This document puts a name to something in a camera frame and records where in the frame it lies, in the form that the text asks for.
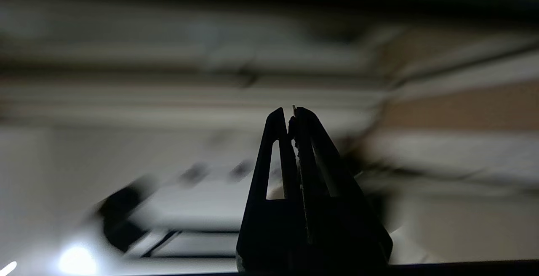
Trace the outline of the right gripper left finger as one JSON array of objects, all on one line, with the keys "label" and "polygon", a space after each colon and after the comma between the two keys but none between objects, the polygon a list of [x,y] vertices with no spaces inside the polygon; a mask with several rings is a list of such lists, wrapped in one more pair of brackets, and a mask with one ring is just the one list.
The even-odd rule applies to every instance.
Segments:
[{"label": "right gripper left finger", "polygon": [[[278,143],[283,199],[268,199],[273,144]],[[235,248],[241,273],[285,273],[306,241],[302,192],[295,153],[282,108],[265,122]]]}]

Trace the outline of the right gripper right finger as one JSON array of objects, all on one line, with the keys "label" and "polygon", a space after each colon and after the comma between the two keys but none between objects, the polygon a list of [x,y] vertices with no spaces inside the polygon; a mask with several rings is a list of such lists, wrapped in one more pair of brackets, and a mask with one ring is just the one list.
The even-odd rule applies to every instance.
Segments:
[{"label": "right gripper right finger", "polygon": [[316,114],[295,107],[307,245],[324,268],[387,268],[393,242]]}]

